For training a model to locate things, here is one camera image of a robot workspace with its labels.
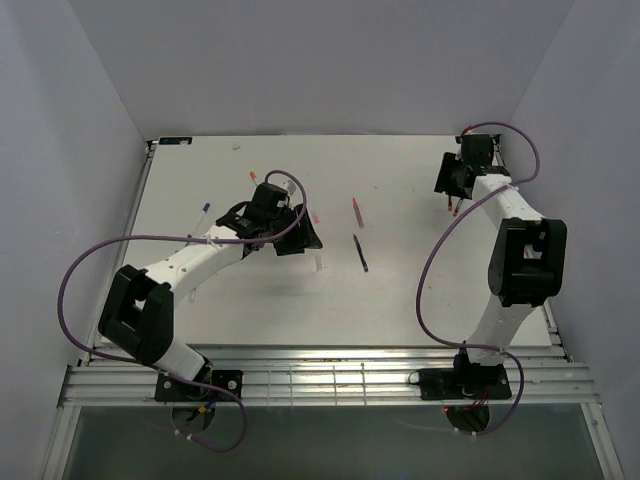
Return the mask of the purple highlighter pen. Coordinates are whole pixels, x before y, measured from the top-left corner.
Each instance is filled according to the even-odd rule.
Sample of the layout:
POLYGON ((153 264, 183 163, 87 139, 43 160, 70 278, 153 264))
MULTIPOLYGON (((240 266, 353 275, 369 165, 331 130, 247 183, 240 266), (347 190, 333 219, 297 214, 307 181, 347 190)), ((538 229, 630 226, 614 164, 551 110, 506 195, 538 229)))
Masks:
POLYGON ((361 262, 363 271, 365 273, 368 273, 369 272, 369 266, 368 266, 368 263, 367 263, 366 258, 364 256, 364 251, 363 251, 361 242, 360 242, 360 240, 359 240, 359 238, 358 238, 358 236, 356 234, 353 234, 352 238, 353 238, 353 242, 354 242, 354 245, 355 245, 359 260, 361 262))

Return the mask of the pink highlighter pen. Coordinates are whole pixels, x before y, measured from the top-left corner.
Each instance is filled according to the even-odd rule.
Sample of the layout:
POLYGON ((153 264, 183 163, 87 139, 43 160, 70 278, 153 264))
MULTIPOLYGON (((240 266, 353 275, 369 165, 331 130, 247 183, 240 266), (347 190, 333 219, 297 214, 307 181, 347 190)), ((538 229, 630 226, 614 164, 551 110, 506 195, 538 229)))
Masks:
POLYGON ((360 211, 360 207, 359 207, 359 203, 357 201, 357 199, 355 197, 352 197, 352 207, 354 210, 354 214, 356 217, 356 221, 357 221, 357 225, 359 229, 364 229, 365 225, 364 225, 364 220, 360 211))

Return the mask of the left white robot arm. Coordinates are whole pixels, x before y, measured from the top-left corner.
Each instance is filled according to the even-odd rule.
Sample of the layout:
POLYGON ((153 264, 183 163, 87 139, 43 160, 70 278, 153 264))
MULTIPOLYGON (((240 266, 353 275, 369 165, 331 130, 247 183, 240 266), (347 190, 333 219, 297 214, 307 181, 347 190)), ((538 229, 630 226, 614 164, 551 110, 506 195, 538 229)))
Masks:
POLYGON ((188 398, 205 397, 212 387, 208 360, 177 338, 174 310, 200 284, 269 243, 279 256, 323 247, 306 207, 291 205, 285 188, 263 182, 251 200, 230 208, 199 242, 189 241, 141 269, 120 268, 99 333, 138 363, 178 376, 177 386, 188 398))

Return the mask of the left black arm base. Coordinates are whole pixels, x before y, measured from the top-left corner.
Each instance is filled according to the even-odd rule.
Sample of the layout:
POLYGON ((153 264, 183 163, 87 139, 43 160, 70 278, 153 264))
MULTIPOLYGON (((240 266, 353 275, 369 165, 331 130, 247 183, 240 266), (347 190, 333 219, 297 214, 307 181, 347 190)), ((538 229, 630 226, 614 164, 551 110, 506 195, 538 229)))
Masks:
POLYGON ((205 369, 188 383, 159 374, 153 399, 165 403, 233 402, 231 395, 242 396, 243 376, 242 370, 205 369))

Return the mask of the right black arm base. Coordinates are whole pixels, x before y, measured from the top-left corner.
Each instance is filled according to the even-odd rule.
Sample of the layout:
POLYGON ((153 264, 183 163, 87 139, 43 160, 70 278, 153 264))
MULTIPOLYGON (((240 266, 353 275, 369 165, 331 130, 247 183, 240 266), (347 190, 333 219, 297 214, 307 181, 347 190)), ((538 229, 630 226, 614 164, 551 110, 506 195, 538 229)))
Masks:
POLYGON ((511 388, 504 370, 497 376, 463 376, 453 368, 424 368, 411 372, 408 384, 419 388, 422 400, 508 400, 511 388))

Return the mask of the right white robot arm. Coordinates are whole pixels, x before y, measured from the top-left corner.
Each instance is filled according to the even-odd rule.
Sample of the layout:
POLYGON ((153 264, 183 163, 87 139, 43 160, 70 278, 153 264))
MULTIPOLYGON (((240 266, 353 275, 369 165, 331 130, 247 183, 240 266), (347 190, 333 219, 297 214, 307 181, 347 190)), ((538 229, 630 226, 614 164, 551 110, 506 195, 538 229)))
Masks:
POLYGON ((535 308, 562 286, 567 241, 564 221, 549 219, 522 197, 507 169, 494 162, 490 134, 456 138, 457 153, 443 155, 434 191, 480 204, 497 229, 487 281, 488 304, 468 342, 454 359, 451 382, 464 397, 499 382, 507 349, 535 308))

